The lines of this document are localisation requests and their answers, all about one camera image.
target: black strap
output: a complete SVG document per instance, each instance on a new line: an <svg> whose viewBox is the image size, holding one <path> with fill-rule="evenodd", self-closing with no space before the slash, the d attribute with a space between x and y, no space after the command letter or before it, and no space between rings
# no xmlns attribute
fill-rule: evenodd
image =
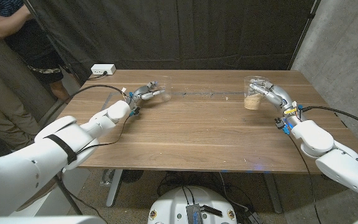
<svg viewBox="0 0 358 224"><path fill-rule="evenodd" d="M66 144L61 138L58 136L51 134L45 138L49 138L52 141L54 141L56 144L58 144L66 153L67 153L67 162L68 164L71 164L72 162L77 160L77 154L73 151L73 149Z"/></svg>

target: dark shirt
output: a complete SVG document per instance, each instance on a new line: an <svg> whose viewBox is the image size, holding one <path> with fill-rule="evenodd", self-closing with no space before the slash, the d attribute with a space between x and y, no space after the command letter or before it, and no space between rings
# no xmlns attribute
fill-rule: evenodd
<svg viewBox="0 0 358 224"><path fill-rule="evenodd" d="M0 0L0 16L11 16L22 6L21 0ZM27 63L54 50L35 19L25 22L18 32L6 37L5 41Z"/></svg>

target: shorts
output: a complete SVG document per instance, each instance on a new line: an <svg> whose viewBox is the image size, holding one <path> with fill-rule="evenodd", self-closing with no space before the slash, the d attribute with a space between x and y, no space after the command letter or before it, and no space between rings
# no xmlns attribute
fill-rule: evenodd
<svg viewBox="0 0 358 224"><path fill-rule="evenodd" d="M54 83L63 78L63 73L59 66L64 68L66 72L70 73L64 61L60 58L56 51L50 52L49 54L36 60L27 62L27 66L33 71L33 74L38 78L38 80L45 84Z"/></svg>

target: person's arm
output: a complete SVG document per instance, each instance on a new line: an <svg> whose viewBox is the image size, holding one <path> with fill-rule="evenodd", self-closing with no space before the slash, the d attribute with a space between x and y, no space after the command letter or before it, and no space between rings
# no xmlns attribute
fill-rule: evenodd
<svg viewBox="0 0 358 224"><path fill-rule="evenodd" d="M19 31L24 23L31 18L28 8L23 5L13 15L0 20L0 38L5 38Z"/></svg>

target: yellow label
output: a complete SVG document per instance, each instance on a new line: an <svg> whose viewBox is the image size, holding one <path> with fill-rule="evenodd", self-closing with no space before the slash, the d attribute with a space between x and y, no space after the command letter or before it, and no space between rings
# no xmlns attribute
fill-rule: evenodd
<svg viewBox="0 0 358 224"><path fill-rule="evenodd" d="M295 111L296 111L296 109L292 109L292 110L289 110L289 111L284 111L284 114L294 113Z"/></svg>

